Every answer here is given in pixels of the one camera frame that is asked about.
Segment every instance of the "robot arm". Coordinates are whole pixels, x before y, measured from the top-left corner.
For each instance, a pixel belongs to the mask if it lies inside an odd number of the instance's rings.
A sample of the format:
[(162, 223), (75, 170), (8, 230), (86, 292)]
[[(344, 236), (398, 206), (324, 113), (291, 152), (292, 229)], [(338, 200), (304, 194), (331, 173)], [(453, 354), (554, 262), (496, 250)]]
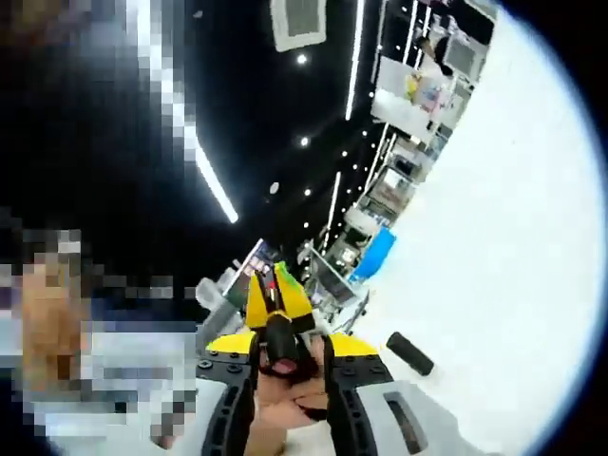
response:
[[(315, 329), (308, 297), (280, 264), (272, 283), (267, 293), (263, 277), (252, 277), (245, 321), (253, 331), (220, 337), (201, 354), (197, 418), (173, 454), (243, 454), (256, 411), (262, 344), (269, 357), (284, 358), (291, 356), (294, 334)], [(276, 324), (277, 319), (284, 321)], [(483, 455), (462, 439), (447, 410), (416, 386), (395, 382), (372, 346), (343, 333), (323, 338), (327, 421), (336, 456)]]
[[(202, 451), (174, 454), (241, 456), (255, 414), (257, 335), (223, 336), (210, 348), (220, 350), (199, 363), (197, 420), (180, 442)], [(483, 455), (463, 440), (453, 415), (416, 386), (393, 381), (377, 351), (355, 337), (325, 337), (325, 380), (336, 456)]]

